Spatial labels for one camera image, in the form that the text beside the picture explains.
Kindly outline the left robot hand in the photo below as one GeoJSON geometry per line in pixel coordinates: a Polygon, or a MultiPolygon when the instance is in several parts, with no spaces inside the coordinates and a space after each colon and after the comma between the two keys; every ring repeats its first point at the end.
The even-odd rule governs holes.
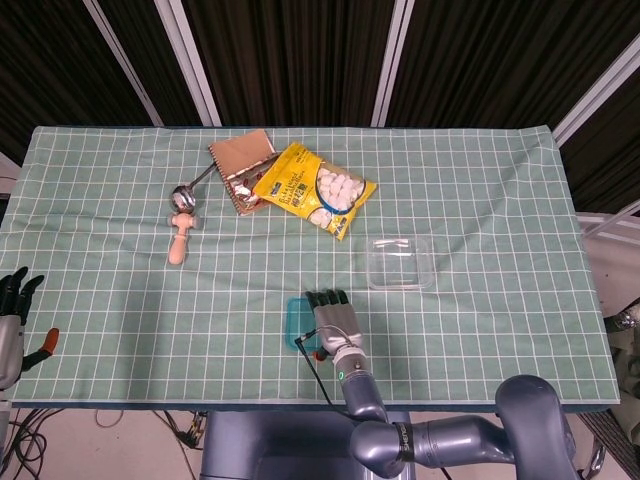
{"type": "Polygon", "coordinates": [[[45,279],[38,275],[23,284],[28,271],[28,267],[23,266],[1,279],[1,391],[12,387],[24,372],[51,357],[59,340],[59,329],[51,328],[37,351],[24,353],[24,328],[32,297],[45,279]]]}

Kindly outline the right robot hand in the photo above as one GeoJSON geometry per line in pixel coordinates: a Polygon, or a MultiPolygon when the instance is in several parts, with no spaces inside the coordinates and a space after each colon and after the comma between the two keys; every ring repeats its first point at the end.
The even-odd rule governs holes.
{"type": "Polygon", "coordinates": [[[363,346],[356,312],[344,290],[306,291],[305,296],[326,356],[334,356],[344,347],[363,346]]]}

